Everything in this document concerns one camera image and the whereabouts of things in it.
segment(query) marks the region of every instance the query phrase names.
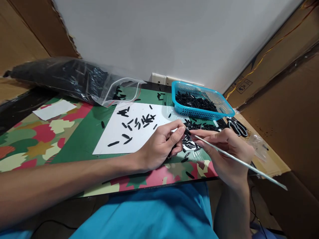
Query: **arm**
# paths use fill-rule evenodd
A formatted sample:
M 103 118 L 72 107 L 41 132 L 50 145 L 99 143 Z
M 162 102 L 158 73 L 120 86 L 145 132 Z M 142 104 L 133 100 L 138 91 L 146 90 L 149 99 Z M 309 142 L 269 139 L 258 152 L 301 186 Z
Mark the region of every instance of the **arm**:
M 160 126 L 136 153 L 43 165 L 0 173 L 0 229 L 11 226 L 98 183 L 158 168 L 172 147 L 182 150 L 180 120 Z
M 201 136 L 246 163 L 250 163 L 254 156 L 254 148 L 239 138 L 231 129 L 224 129 L 220 133 L 200 129 L 190 132 Z M 248 169 L 204 142 L 193 140 L 210 156 L 214 169 L 226 184 L 218 202 L 214 231 L 220 239 L 251 238 Z

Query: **paintbrush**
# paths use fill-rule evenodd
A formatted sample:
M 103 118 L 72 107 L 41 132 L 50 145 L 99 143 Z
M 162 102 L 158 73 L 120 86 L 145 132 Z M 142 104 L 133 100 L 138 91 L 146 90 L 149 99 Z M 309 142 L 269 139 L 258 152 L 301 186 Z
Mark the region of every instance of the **paintbrush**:
M 277 184 L 278 186 L 282 187 L 283 189 L 287 190 L 287 187 L 283 184 L 281 184 L 280 182 L 278 182 L 277 180 L 271 178 L 270 176 L 268 176 L 267 174 L 263 173 L 262 171 L 259 171 L 258 169 L 254 168 L 253 166 L 249 165 L 248 163 L 245 163 L 244 161 L 241 161 L 240 159 L 236 158 L 235 156 L 232 156 L 231 154 L 227 153 L 226 151 L 216 147 L 215 145 L 210 144 L 209 142 L 207 142 L 206 140 L 198 137 L 197 135 L 194 135 L 194 137 L 198 138 L 199 140 L 203 141 L 204 143 L 208 144 L 209 146 L 212 146 L 214 149 L 216 149 L 217 151 L 227 155 L 228 157 L 234 159 L 235 161 L 237 161 L 238 163 L 244 165 L 245 167 L 253 170 L 255 173 L 260 174 L 261 176 L 263 176 L 264 178 L 267 178 L 269 181 L 273 182 L 274 184 Z

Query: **printed symbol on cardboard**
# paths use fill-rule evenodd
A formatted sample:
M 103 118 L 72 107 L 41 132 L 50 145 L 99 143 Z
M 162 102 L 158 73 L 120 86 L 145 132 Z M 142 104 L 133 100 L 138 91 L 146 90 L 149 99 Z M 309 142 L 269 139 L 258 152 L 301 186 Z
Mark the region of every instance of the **printed symbol on cardboard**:
M 237 91 L 242 94 L 245 90 L 252 85 L 252 82 L 248 79 L 245 79 L 241 85 L 237 88 Z

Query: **hand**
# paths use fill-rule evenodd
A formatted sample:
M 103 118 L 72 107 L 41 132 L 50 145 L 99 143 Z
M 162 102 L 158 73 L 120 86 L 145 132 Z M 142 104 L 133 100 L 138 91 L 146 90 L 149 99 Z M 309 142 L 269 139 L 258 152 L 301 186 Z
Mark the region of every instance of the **hand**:
M 143 147 L 137 151 L 143 170 L 147 172 L 161 166 L 170 151 L 172 151 L 171 157 L 182 151 L 184 131 L 185 126 L 180 119 L 159 126 Z
M 202 129 L 190 130 L 190 132 L 248 164 L 251 163 L 255 154 L 254 148 L 239 138 L 229 128 L 219 133 Z M 210 156 L 216 173 L 229 187 L 238 189 L 247 184 L 248 168 L 197 138 L 193 138 L 193 141 L 201 146 Z

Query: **cardboard wall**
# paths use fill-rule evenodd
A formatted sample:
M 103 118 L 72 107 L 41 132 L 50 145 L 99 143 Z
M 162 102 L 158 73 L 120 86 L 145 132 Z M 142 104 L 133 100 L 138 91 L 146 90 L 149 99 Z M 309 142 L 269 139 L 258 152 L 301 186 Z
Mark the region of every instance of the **cardboard wall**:
M 79 57 L 51 0 L 9 1 L 50 56 Z
M 0 76 L 15 65 L 49 57 L 7 0 L 0 0 L 0 33 Z M 0 104 L 25 93 L 30 88 L 29 84 L 0 79 Z
M 235 83 L 224 94 L 226 97 L 238 84 L 238 82 L 250 73 L 262 56 L 283 36 L 296 27 L 304 17 L 311 11 L 312 7 L 307 9 L 298 8 L 287 22 L 280 28 L 277 34 L 252 60 L 251 64 L 243 71 Z M 229 96 L 228 102 L 233 108 L 243 105 L 248 99 L 253 97 L 261 88 L 263 88 L 276 75 L 284 70 L 291 62 L 303 55 L 311 46 L 319 40 L 319 7 L 315 8 L 301 25 L 291 34 L 277 44 L 263 59 L 258 68 L 243 80 L 235 91 Z
M 319 199 L 319 54 L 304 59 L 241 113 Z
M 284 173 L 274 177 L 274 179 L 286 185 L 288 191 L 268 180 L 252 177 L 253 183 L 265 200 L 269 212 L 274 215 L 287 237 L 293 239 L 319 238 L 318 200 L 293 172 Z

